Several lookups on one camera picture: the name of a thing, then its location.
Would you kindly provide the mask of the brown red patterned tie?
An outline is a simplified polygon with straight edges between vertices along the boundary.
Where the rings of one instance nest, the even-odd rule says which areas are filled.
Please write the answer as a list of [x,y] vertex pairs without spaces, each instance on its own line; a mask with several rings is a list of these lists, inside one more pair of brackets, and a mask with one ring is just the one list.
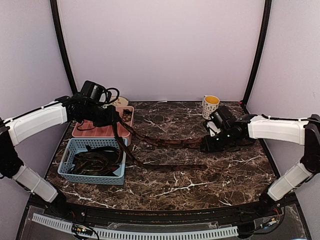
[[[154,138],[187,138],[201,140],[207,134],[205,120],[192,109],[163,111],[137,106],[132,127],[135,131]],[[191,148],[169,148],[152,145],[132,138],[131,154],[144,171],[216,173],[228,169],[251,175],[264,160],[257,143],[232,145],[222,152],[201,152],[198,144]]]

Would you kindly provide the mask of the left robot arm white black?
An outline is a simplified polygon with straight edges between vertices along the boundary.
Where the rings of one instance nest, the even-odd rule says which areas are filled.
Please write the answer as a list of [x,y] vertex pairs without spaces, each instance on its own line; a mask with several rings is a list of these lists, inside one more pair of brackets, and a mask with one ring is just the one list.
[[51,203],[51,210],[60,218],[67,218],[70,206],[63,195],[18,156],[15,147],[27,138],[51,127],[72,121],[91,121],[95,127],[111,126],[119,122],[115,106],[102,107],[102,103],[88,97],[63,96],[21,116],[0,122],[0,174],[21,184]]

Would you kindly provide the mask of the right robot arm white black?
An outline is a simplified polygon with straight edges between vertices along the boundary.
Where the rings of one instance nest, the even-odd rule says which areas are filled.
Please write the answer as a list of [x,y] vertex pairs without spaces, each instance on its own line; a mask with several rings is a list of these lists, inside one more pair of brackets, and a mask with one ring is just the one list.
[[206,128],[209,135],[201,141],[200,149],[208,153],[220,152],[230,144],[244,139],[278,140],[304,146],[301,159],[273,182],[255,205],[255,213],[260,217],[266,217],[274,210],[274,202],[320,172],[320,117],[317,114],[307,118],[245,114],[236,119],[215,112]]

